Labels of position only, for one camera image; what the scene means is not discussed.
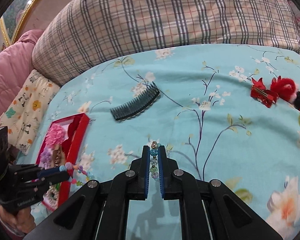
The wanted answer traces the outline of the person's left hand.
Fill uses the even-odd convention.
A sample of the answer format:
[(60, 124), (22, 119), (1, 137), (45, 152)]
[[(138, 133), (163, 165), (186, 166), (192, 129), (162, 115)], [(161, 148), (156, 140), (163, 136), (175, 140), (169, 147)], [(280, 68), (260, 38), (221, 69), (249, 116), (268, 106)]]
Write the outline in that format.
[(0, 221), (23, 233), (29, 233), (36, 227), (34, 217), (31, 215), (30, 206), (20, 210), (17, 215), (14, 216), (0, 205)]

